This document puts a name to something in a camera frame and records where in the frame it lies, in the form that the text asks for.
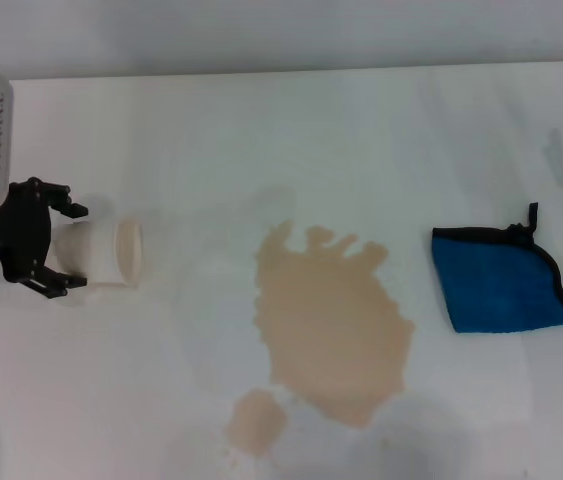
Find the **brown stain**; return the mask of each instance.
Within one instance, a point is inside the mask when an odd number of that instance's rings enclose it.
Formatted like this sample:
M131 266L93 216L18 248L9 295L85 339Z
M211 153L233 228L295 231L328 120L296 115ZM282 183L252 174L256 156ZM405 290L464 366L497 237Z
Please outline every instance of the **brown stain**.
M319 226L306 231L305 252L288 250L292 224L270 231L256 255L255 323L272 363L271 381L350 427L368 425L375 410L403 391L414 325L401 317L375 270L385 247L338 242Z
M269 452L286 423L287 416L272 394L255 389L237 402L225 433L233 447L261 457Z

